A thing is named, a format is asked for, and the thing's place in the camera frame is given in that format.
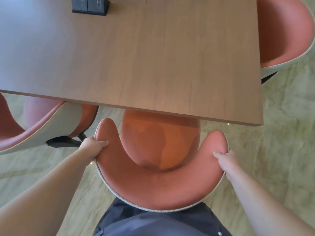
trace person's left hand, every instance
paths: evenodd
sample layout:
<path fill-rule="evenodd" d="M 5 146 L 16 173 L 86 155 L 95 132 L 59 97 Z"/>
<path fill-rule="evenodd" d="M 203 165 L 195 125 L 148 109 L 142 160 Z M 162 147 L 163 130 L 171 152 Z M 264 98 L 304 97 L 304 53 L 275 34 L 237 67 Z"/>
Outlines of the person's left hand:
<path fill-rule="evenodd" d="M 86 138 L 81 143 L 81 146 L 79 147 L 79 151 L 82 152 L 86 157 L 88 158 L 88 162 L 90 163 L 93 158 L 95 158 L 103 147 L 108 145 L 108 141 L 101 141 L 98 142 L 94 136 L 90 136 L 89 138 Z"/>

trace wood-look floor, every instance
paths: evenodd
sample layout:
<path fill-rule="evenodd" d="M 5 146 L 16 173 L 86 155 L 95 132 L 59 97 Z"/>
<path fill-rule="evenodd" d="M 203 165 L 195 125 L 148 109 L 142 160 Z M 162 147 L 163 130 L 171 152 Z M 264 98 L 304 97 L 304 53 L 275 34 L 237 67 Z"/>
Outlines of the wood-look floor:
<path fill-rule="evenodd" d="M 305 0 L 315 11 L 315 0 Z M 15 119 L 23 125 L 23 96 L 5 94 Z M 315 227 L 315 49 L 279 71 L 263 85 L 264 122 L 260 127 L 201 121 L 202 137 L 213 129 L 226 134 L 242 166 L 280 202 Z M 120 126 L 124 111 L 100 107 L 92 135 L 101 119 Z M 42 178 L 74 148 L 42 146 L 0 156 L 0 206 Z M 94 164 L 86 168 L 58 236 L 92 235 L 114 196 Z M 206 200 L 233 235 L 254 235 L 231 184 L 224 179 Z"/>

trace table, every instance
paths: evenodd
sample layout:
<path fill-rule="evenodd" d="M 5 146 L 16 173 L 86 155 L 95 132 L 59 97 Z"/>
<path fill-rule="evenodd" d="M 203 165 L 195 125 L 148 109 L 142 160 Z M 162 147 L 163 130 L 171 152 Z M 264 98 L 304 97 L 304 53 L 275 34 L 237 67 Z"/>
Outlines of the table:
<path fill-rule="evenodd" d="M 256 0 L 0 0 L 0 92 L 263 124 Z"/>

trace wood grain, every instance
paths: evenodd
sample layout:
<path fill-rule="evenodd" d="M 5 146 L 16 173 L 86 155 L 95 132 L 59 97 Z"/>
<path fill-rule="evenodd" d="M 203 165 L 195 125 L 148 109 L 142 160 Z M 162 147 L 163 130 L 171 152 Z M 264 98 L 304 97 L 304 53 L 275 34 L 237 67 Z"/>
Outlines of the wood grain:
<path fill-rule="evenodd" d="M 263 124 L 256 0 L 110 1 L 0 0 L 0 91 Z"/>

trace person's right hand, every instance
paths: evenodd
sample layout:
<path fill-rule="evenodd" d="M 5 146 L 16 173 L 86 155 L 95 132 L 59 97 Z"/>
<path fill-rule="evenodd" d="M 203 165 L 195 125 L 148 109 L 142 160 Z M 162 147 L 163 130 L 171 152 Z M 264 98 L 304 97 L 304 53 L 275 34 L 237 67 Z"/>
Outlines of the person's right hand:
<path fill-rule="evenodd" d="M 231 175 L 233 175 L 235 172 L 242 170 L 242 167 L 238 163 L 234 151 L 230 150 L 226 154 L 214 152 L 213 155 L 219 160 L 219 165 L 226 173 L 228 180 L 231 180 Z"/>

